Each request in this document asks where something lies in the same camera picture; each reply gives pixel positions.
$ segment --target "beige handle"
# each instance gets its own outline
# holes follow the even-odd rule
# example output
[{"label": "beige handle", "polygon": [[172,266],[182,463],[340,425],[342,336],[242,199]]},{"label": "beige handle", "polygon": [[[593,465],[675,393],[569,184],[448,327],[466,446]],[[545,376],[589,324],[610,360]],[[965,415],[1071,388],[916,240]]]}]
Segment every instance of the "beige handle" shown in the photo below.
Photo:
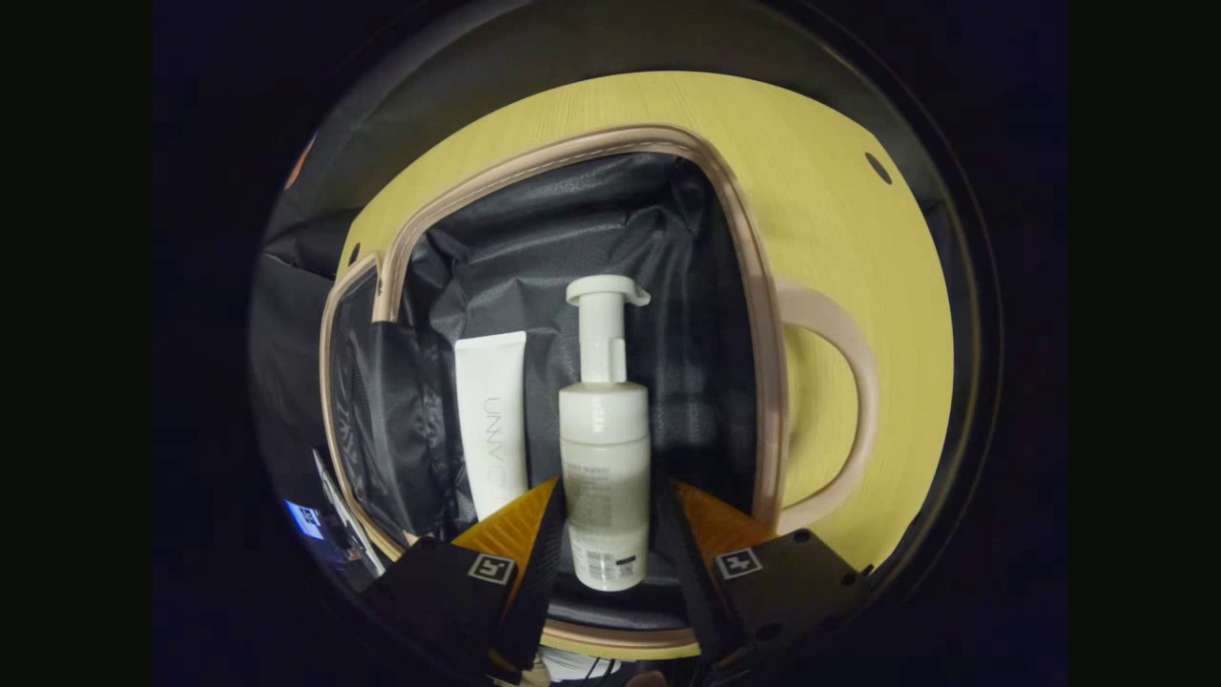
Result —
[{"label": "beige handle", "polygon": [[[780,511],[775,531],[778,534],[788,534],[835,510],[864,475],[864,464],[869,460],[873,439],[878,434],[878,365],[869,350],[869,342],[864,339],[852,316],[835,300],[781,278],[775,279],[775,289],[781,321],[822,336],[847,359],[856,381],[857,403],[856,437],[844,467],[825,487]],[[783,462],[779,470],[784,471]]]}]

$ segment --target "white tube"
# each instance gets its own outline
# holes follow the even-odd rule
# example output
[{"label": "white tube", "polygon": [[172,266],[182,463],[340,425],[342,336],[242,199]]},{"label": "white tube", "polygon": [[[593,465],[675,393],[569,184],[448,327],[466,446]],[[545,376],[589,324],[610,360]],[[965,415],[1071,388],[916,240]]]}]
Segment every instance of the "white tube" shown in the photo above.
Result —
[{"label": "white tube", "polygon": [[521,395],[525,349],[525,331],[454,343],[458,422],[479,520],[529,488]]}]

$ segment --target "white pump bottle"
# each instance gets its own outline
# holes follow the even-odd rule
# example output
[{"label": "white pump bottle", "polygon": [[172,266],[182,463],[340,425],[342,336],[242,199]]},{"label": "white pump bottle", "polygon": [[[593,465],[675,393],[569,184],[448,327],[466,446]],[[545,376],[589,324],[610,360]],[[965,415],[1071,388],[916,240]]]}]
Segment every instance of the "white pump bottle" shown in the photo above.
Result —
[{"label": "white pump bottle", "polygon": [[626,276],[568,284],[580,308],[581,382],[559,392],[559,458],[576,577],[620,592],[648,559],[648,393],[628,382],[623,306],[647,305]]}]

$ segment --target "hole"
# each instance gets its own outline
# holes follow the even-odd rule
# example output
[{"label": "hole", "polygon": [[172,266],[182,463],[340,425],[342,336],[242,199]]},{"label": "hole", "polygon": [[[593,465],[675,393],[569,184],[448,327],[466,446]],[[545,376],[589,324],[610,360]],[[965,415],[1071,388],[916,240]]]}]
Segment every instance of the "hole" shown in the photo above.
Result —
[{"label": "hole", "polygon": [[759,642],[769,642],[775,639],[777,635],[780,633],[780,628],[784,627],[779,622],[769,622],[763,627],[755,631],[755,638]]},{"label": "hole", "polygon": [[890,183],[890,172],[886,171],[886,167],[882,166],[882,162],[879,162],[878,159],[874,157],[872,153],[866,153],[864,159],[869,160],[869,165],[873,166],[873,171],[878,172],[878,176],[882,177],[882,181]]}]

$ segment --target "pump dispenser head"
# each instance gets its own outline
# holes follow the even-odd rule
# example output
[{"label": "pump dispenser head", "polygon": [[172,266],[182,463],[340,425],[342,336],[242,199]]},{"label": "pump dispenser head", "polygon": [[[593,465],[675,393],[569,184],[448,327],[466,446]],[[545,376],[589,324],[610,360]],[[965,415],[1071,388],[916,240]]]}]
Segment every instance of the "pump dispenser head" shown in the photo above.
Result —
[{"label": "pump dispenser head", "polygon": [[581,382],[628,382],[623,304],[647,305],[652,295],[631,277],[600,273],[569,283],[567,298],[580,308]]}]

